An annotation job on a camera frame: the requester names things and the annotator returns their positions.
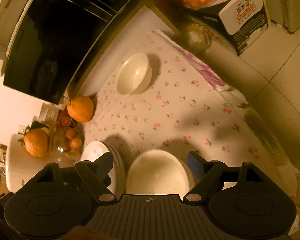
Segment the white floral plate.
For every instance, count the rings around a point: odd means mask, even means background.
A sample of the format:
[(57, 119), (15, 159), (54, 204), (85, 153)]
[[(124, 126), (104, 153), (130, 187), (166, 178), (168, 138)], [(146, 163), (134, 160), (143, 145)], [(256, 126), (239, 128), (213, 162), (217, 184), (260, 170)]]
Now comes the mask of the white floral plate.
[(108, 189), (119, 196), (121, 190), (121, 170), (119, 161), (113, 150), (101, 141), (93, 141), (84, 148), (80, 161), (90, 161), (92, 171), (100, 181), (108, 185)]

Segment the cream bowl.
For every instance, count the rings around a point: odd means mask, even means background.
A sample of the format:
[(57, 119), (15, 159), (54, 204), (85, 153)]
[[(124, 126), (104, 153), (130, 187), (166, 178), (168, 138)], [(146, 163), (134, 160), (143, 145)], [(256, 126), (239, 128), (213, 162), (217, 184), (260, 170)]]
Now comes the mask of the cream bowl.
[(188, 166), (164, 150), (149, 150), (131, 164), (126, 193), (139, 195), (177, 194), (183, 198), (195, 185)]
[(145, 53), (131, 55), (119, 68), (115, 77), (115, 89), (119, 95), (140, 94), (150, 84), (152, 68)]

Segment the white round bowl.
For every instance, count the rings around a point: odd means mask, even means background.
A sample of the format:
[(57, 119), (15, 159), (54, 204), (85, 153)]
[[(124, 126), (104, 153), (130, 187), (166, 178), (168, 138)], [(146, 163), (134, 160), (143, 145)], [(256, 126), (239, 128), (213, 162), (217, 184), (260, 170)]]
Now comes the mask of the white round bowl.
[(187, 156), (190, 171), (198, 179), (198, 183), (183, 197), (184, 202), (202, 202), (210, 199), (221, 191), (224, 183), (238, 180), (239, 167), (228, 167), (225, 163), (212, 160), (206, 161), (191, 151)]

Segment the blue patterned plate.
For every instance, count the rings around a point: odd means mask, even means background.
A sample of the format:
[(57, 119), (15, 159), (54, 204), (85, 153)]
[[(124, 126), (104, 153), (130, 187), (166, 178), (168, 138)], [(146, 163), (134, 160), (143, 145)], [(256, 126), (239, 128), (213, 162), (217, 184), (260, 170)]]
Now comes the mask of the blue patterned plate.
[(111, 150), (112, 154), (114, 155), (114, 166), (116, 170), (116, 187), (115, 187), (115, 194), (117, 197), (125, 194), (126, 191), (126, 168), (123, 162), (121, 155), (118, 151), (111, 145), (107, 145), (107, 147)]

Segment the cream Changhong air fryer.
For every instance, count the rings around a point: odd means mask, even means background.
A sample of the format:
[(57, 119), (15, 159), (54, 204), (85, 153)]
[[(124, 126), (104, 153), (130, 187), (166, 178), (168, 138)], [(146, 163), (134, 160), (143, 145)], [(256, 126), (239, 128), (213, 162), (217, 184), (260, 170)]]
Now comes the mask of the cream Changhong air fryer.
[(73, 162), (59, 150), (52, 151), (45, 157), (30, 155), (19, 142), (22, 137), (20, 134), (12, 134), (7, 147), (6, 184), (9, 191), (16, 193), (49, 163), (58, 163), (60, 167), (73, 165)]

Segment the glass jar of kumquats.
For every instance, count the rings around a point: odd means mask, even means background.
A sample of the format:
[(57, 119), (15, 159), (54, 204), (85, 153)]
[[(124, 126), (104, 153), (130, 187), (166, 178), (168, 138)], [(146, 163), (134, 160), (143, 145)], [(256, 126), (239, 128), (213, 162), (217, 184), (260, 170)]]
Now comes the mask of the glass jar of kumquats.
[(80, 123), (68, 127), (56, 126), (50, 135), (49, 155), (52, 162), (60, 167), (70, 167), (77, 163), (83, 153), (84, 132)]

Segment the large orange citrus on jar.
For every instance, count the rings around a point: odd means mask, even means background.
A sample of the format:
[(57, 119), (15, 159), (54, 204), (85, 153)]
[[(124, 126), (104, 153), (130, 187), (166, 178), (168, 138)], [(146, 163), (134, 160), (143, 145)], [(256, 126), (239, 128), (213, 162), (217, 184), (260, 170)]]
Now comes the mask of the large orange citrus on jar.
[(44, 157), (49, 151), (49, 126), (42, 122), (33, 121), (30, 126), (27, 126), (25, 133), (18, 142), (25, 150), (34, 157)]

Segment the stacked metal lid jars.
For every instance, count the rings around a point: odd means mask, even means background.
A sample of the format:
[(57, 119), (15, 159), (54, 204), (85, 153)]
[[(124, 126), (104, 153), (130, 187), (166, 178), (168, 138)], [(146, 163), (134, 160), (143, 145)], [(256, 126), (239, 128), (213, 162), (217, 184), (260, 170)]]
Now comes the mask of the stacked metal lid jars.
[(62, 128), (74, 128), (76, 126), (76, 122), (67, 111), (62, 111), (50, 103), (42, 104), (37, 121), (48, 126), (51, 131)]

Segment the large orange citrus on table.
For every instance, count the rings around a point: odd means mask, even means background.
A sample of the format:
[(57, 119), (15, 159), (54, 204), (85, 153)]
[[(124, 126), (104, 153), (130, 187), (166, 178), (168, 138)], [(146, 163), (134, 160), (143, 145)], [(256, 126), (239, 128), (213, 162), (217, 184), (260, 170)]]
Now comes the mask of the large orange citrus on table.
[(88, 96), (77, 96), (68, 102), (66, 109), (77, 122), (89, 122), (94, 114), (94, 103)]

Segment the cherry print tablecloth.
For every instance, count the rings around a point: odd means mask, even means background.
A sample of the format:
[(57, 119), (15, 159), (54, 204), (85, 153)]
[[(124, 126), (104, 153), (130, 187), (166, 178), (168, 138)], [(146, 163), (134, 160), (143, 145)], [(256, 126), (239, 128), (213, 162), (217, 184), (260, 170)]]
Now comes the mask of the cherry print tablecloth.
[(296, 171), (238, 90), (160, 31), (137, 39), (130, 54), (138, 52), (158, 64), (154, 83), (141, 94), (120, 95), (112, 73), (97, 93), (93, 119), (84, 125), (86, 142), (109, 142), (126, 165), (153, 148), (180, 159), (193, 150), (229, 166), (248, 161), (297, 197)]

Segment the black Midea microwave oven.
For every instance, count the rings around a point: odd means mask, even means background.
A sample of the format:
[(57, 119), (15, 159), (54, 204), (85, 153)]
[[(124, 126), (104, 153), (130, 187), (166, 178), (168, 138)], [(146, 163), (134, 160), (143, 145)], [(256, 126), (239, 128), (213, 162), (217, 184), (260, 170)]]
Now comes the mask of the black Midea microwave oven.
[(0, 0), (0, 77), (58, 104), (93, 49), (134, 0)]

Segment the white Ganten carton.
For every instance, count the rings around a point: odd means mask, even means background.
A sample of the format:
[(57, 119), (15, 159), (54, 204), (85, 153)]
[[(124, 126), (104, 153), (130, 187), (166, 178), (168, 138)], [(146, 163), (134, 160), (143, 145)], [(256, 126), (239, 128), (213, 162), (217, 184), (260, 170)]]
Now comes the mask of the white Ganten carton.
[(263, 0), (221, 0), (209, 7), (188, 10), (187, 16), (237, 56), (268, 28)]

